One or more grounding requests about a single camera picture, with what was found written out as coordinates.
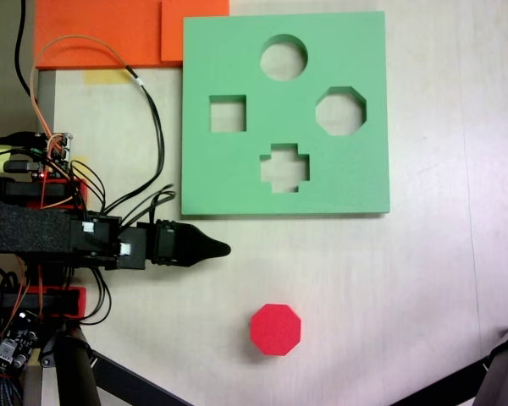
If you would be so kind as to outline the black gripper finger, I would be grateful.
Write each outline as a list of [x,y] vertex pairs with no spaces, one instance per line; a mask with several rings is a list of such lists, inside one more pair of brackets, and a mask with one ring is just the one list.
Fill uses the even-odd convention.
[[179,265],[183,267],[213,258],[225,257],[231,253],[231,247],[212,239],[191,224],[179,225]]

